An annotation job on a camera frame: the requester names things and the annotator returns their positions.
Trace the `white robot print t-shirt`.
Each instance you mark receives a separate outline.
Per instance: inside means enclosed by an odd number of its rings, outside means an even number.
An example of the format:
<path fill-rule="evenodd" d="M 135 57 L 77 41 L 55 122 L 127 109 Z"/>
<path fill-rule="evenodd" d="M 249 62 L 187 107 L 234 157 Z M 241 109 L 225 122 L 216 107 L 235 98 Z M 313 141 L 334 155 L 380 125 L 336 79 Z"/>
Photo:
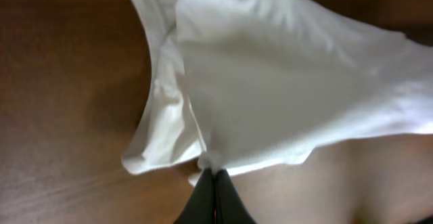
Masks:
<path fill-rule="evenodd" d="M 318 147 L 432 132 L 432 48 L 312 0 L 131 0 L 150 93 L 122 157 L 231 175 Z"/>

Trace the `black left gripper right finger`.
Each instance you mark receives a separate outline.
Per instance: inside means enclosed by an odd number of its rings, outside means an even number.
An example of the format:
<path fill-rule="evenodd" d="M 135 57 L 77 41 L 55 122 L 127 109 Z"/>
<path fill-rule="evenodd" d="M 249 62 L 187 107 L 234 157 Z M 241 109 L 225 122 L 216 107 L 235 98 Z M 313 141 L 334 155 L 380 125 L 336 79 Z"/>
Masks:
<path fill-rule="evenodd" d="M 215 175 L 216 224 L 256 224 L 226 170 Z"/>

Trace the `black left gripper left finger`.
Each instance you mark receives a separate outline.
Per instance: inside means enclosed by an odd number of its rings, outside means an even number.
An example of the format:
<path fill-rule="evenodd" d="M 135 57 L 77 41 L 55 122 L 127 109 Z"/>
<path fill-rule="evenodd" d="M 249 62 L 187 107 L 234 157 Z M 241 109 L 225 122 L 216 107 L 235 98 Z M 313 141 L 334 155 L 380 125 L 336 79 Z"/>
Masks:
<path fill-rule="evenodd" d="M 214 224 L 214 194 L 214 177 L 212 171 L 206 169 L 174 224 Z"/>

